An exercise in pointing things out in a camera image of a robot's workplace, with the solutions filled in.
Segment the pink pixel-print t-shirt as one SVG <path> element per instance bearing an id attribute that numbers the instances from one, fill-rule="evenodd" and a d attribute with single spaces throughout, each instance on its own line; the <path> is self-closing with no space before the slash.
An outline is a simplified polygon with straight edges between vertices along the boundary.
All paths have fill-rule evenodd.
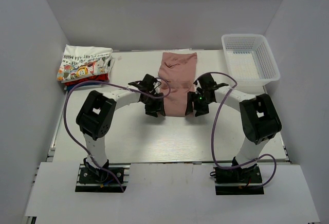
<path id="1" fill-rule="evenodd" d="M 178 54 L 164 52 L 158 76 L 165 81 L 160 91 L 164 98 L 164 112 L 168 117 L 184 117 L 188 92 L 194 92 L 197 53 Z"/>

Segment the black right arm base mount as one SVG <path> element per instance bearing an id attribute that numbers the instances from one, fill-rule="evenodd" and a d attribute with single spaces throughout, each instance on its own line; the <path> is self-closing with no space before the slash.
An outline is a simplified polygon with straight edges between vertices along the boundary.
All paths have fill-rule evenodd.
<path id="1" fill-rule="evenodd" d="M 219 196 L 264 195 L 260 168 L 223 170 L 215 167 L 210 173 L 215 181 L 215 192 Z"/>

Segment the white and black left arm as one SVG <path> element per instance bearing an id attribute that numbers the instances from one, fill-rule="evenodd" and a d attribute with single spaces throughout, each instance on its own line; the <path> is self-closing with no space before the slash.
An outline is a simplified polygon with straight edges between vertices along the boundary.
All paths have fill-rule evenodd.
<path id="1" fill-rule="evenodd" d="M 107 94 L 95 90 L 88 94 L 77 115 L 76 123 L 89 151 L 84 165 L 91 170 L 91 176 L 97 182 L 104 182 L 108 178 L 109 162 L 104 137 L 110 129 L 116 110 L 130 104 L 142 103 L 146 115 L 165 115 L 163 93 L 157 90 L 157 83 L 157 78 L 146 74 L 143 80 L 130 82 L 127 87 L 119 87 Z"/>

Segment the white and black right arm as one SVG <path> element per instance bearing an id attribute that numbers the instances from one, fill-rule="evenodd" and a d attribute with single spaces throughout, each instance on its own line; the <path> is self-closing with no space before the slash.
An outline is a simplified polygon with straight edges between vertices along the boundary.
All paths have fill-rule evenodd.
<path id="1" fill-rule="evenodd" d="M 195 91 L 187 93 L 187 108 L 185 114 L 196 117 L 209 113 L 209 105 L 218 103 L 211 131 L 211 155 L 215 166 L 221 170 L 232 170 L 233 178 L 238 182 L 246 181 L 250 175 L 250 168 L 263 158 L 261 153 L 269 140 L 281 131 L 282 124 L 268 94 L 252 95 L 236 89 L 237 81 L 232 79 L 233 85 L 218 84 L 213 78 L 214 72 L 207 72 L 195 81 Z M 215 130 L 223 106 L 228 106 L 240 113 L 243 133 L 245 135 L 240 151 L 233 159 L 233 166 L 221 166 L 215 157 Z"/>

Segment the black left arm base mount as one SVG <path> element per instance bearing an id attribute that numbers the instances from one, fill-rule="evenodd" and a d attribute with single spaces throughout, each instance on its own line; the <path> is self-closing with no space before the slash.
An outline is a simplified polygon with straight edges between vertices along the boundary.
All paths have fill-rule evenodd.
<path id="1" fill-rule="evenodd" d="M 113 172 L 120 184 L 108 172 L 101 178 L 89 171 L 84 165 L 80 164 L 77 176 L 75 192 L 77 193 L 123 193 L 129 181 L 129 165 L 110 165 L 108 168 Z"/>

